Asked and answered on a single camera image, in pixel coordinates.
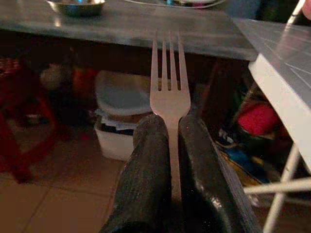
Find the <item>table top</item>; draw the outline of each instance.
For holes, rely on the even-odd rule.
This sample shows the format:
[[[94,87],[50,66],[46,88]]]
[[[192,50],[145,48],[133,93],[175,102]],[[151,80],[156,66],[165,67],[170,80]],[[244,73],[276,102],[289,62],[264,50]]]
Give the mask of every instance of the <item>table top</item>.
[[[257,52],[224,11],[139,5],[107,0],[102,15],[67,17],[44,0],[0,0],[0,29],[151,47],[158,34],[180,32],[185,51],[253,61]]]
[[[236,19],[259,51],[249,69],[311,168],[311,28]]]

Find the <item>red stool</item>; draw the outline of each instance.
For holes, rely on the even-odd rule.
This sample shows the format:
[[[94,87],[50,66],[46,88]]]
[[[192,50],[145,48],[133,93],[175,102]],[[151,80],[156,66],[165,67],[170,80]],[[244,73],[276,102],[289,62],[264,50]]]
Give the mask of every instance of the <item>red stool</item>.
[[[36,99],[38,110],[53,125],[52,133],[31,150],[21,153],[14,135],[6,122],[4,113],[9,113],[23,124],[23,109],[30,99]],[[56,120],[39,79],[19,60],[0,58],[0,172],[11,172],[18,183],[31,179],[29,166],[39,162],[51,150],[55,142],[65,139],[64,127]]]

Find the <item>cable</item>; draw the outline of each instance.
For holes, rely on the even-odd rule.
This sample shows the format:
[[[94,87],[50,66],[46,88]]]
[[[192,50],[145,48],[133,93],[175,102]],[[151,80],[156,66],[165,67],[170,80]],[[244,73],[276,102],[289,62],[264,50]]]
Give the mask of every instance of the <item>cable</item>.
[[[217,2],[214,2],[206,6],[173,6],[173,5],[166,5],[166,4],[160,4],[160,3],[147,3],[147,2],[141,2],[141,1],[135,1],[135,0],[124,0],[124,1],[141,4],[141,5],[149,5],[149,6],[177,7],[177,8],[188,8],[188,9],[207,9],[209,7],[213,7],[221,3],[224,3],[226,0],[219,0]]]

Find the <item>plastic bin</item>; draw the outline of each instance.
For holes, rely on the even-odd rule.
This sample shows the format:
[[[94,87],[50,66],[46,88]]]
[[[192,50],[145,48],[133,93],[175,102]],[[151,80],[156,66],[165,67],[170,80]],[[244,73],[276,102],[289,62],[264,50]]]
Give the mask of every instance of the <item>plastic bin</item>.
[[[101,145],[103,156],[110,159],[127,161],[133,150],[133,136],[110,133],[101,130],[101,117],[95,123],[95,131]]]

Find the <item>silver fork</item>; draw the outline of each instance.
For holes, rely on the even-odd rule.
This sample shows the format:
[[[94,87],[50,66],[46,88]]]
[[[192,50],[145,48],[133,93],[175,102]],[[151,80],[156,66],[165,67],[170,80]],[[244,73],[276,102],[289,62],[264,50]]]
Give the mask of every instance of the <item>silver fork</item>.
[[[169,134],[170,164],[172,176],[172,200],[181,203],[181,185],[178,156],[178,123],[190,109],[190,94],[185,62],[184,48],[178,34],[179,50],[179,73],[180,90],[177,88],[177,76],[175,68],[174,48],[171,34],[170,43],[170,64],[171,64],[171,90],[168,87],[166,41],[165,36],[162,44],[162,87],[158,86],[158,64],[157,64],[157,37],[153,40],[152,64],[151,64],[151,87],[150,106],[152,111],[159,115],[165,122]]]

